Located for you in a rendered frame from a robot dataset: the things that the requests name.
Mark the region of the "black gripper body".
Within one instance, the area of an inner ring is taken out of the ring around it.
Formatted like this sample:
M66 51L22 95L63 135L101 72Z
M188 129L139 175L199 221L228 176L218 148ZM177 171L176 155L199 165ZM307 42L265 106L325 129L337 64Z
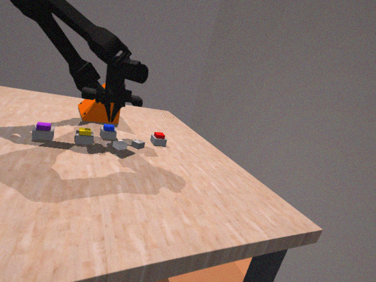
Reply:
M105 92L104 93L97 92L96 89L84 87L84 88L82 88L82 98L83 99L89 99L89 100L94 100L95 98L100 98L102 102L109 103L107 101L108 92L107 92L107 95L106 95L106 89L107 89L109 82L112 82L111 80L115 81L114 84L119 85L119 86L121 85L121 83L125 82L124 78L115 77L115 76L111 76L111 75L106 74ZM131 100L128 103L132 103L133 106L142 107L143 100L139 96L131 95Z

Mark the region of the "purple button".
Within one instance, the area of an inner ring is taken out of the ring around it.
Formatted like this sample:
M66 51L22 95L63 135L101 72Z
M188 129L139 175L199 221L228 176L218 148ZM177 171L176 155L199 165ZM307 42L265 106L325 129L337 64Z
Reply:
M32 139L53 140L54 129L51 123L37 122L32 130Z

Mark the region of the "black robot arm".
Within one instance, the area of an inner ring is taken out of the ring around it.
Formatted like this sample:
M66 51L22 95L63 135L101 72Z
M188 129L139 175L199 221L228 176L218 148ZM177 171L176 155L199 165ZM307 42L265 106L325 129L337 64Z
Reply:
M93 53L107 64L106 74L125 78L139 83L146 82L149 69L140 61L131 60L132 54L120 39L106 28L94 25L66 0L10 0L25 16L33 19L53 42L56 49L69 64L69 73L76 87L96 89L105 92L98 82L100 76L92 63L84 61L77 53L61 27L57 24L52 13L84 38ZM116 54L123 51L119 56ZM125 90L125 84L115 85L109 82L106 95L107 101L122 105L123 101L130 102L132 91Z

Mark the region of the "yellow button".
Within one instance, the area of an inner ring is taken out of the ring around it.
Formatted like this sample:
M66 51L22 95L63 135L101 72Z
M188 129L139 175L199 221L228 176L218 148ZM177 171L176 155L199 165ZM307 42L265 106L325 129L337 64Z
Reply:
M88 128L79 128L76 131L76 143L93 145L94 134Z

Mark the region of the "red button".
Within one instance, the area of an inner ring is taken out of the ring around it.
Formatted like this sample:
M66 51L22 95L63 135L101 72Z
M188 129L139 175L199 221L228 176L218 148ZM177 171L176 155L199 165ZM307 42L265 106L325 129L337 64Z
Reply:
M155 132L153 135L151 135L150 141L156 146L166 146L167 143L165 135L160 132Z

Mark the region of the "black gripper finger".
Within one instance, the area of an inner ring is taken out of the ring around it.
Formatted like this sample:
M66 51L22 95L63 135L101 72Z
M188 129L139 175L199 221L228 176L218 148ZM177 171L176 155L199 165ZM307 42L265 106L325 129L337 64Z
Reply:
M118 113L118 111L122 108L122 107L125 107L125 105L118 105L116 103L114 103L113 105L113 110L112 110L112 115L111 115L111 122L113 122L116 114Z
M108 122L110 122L110 103L107 103L107 102L102 102L101 99L100 99L100 102L102 104L105 105L105 109L106 109L106 113L107 113L107 117L108 117Z

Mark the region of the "blue button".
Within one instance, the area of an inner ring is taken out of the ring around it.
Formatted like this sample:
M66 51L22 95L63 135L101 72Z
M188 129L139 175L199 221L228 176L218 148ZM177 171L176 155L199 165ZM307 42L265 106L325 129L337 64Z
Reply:
M116 134L117 132L113 125L104 125L100 129L101 138L104 139L116 139Z

